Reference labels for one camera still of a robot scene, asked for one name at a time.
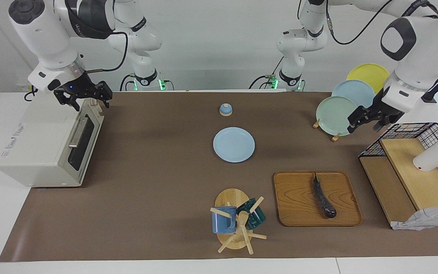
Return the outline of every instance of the white wall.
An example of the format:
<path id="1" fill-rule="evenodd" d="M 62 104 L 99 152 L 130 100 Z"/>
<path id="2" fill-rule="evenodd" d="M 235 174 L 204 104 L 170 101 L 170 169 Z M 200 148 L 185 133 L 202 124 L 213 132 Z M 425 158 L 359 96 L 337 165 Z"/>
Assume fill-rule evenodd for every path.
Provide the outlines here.
<path id="1" fill-rule="evenodd" d="M 19 73 L 28 74 L 26 63 L 34 67 L 37 59 L 10 25 L 7 7 L 11 2 L 0 0 L 0 31 L 10 41 L 5 44 L 12 49 L 6 52 L 18 52 L 19 57 L 11 53 L 6 54 L 11 57 L 0 58 L 0 71 L 15 73 L 21 69 Z M 431 2 L 438 7 L 438 0 Z M 281 33 L 299 27 L 297 0 L 281 3 L 270 0 L 140 0 L 140 3 L 148 22 L 163 36 L 163 47 L 151 54 L 159 70 L 175 83 L 177 89 L 247 88 L 257 76 L 273 71 L 281 58 L 275 45 Z M 373 13 L 348 5 L 333 7 L 331 15 L 336 37 L 346 41 L 358 33 Z M 352 68 L 367 62 L 393 70 L 395 61 L 386 57 L 379 47 L 379 38 L 393 19 L 381 14 L 353 44 L 337 45 L 330 38 L 325 49 L 304 54 L 306 90 L 330 91 Z M 71 40 L 85 55 L 87 69 L 112 68 L 121 60 L 120 53 L 106 41 Z M 111 88 L 117 89 L 127 73 L 132 73 L 128 63 L 116 72 L 96 73 L 92 78 L 105 80 Z M 15 81 L 16 78 L 0 77 L 0 91 L 14 86 Z"/>

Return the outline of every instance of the wooden tray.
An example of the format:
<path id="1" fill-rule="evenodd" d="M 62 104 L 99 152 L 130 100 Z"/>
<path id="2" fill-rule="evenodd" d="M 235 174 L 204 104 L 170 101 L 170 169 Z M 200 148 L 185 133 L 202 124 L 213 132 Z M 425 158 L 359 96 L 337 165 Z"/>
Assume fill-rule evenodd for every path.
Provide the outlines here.
<path id="1" fill-rule="evenodd" d="M 313 192 L 313 171 L 278 172 L 274 176 L 278 217 L 284 226 L 356 226 L 363 222 L 347 174 L 318 171 L 325 196 L 337 210 L 327 218 Z"/>

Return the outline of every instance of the wire basket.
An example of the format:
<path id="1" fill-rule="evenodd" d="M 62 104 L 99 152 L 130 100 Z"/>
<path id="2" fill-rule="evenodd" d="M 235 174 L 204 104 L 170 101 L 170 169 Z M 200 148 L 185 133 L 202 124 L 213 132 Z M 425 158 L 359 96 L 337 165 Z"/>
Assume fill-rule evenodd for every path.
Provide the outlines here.
<path id="1" fill-rule="evenodd" d="M 391 126 L 379 139 L 370 145 L 361 157 L 386 156 L 381 146 L 382 139 L 419 139 L 425 149 L 438 142 L 438 123 L 395 124 Z"/>

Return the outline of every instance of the brown tabletop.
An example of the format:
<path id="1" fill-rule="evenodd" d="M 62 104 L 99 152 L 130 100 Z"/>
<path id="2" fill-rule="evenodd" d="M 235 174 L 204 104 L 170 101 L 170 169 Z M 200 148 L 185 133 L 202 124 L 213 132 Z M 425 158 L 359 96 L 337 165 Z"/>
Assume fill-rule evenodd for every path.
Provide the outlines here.
<path id="1" fill-rule="evenodd" d="M 119 93 L 80 188 L 32 189 L 0 261 L 178 260 L 438 255 L 438 227 L 393 231 L 358 155 L 379 133 L 370 125 L 332 143 L 314 130 L 329 93 Z M 230 117 L 219 115 L 228 102 Z M 238 164 L 212 148 L 219 130 L 237 126 L 254 137 L 252 157 Z M 273 174 L 341 170 L 363 215 L 356 227 L 284 227 Z M 209 208 L 222 190 L 264 196 L 266 222 L 247 250 L 217 253 Z"/>

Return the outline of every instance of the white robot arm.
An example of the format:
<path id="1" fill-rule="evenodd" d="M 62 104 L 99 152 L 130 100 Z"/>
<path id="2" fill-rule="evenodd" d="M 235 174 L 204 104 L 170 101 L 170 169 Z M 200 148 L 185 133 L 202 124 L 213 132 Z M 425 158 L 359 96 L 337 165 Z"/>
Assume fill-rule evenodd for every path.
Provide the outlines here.
<path id="1" fill-rule="evenodd" d="M 349 116 L 350 132 L 372 120 L 379 120 L 375 125 L 375 130 L 379 130 L 410 111 L 438 81 L 438 11 L 427 0 L 307 0 L 299 15 L 303 28 L 285 32 L 277 43 L 286 59 L 276 75 L 279 88 L 296 89 L 305 64 L 300 54 L 322 49 L 327 42 L 327 31 L 334 38 L 328 14 L 332 5 L 355 5 L 398 18 L 381 38 L 382 51 L 398 61 L 398 66 L 373 105 L 367 109 L 359 107 Z M 328 30 L 324 18 L 327 18 Z M 393 46 L 394 41 L 398 41 L 398 45 Z"/>
<path id="2" fill-rule="evenodd" d="M 70 36 L 107 38 L 131 61 L 138 86 L 156 89 L 161 84 L 160 73 L 146 51 L 159 49 L 162 41 L 147 25 L 137 0 L 54 0 L 53 7 L 43 0 L 14 0 L 9 16 L 39 60 L 28 80 L 38 90 L 53 92 L 61 104 L 79 110 L 76 99 L 92 97 L 108 107 L 111 89 L 104 81 L 93 84 L 88 74 L 117 69 L 86 71 L 82 55 L 70 45 Z"/>

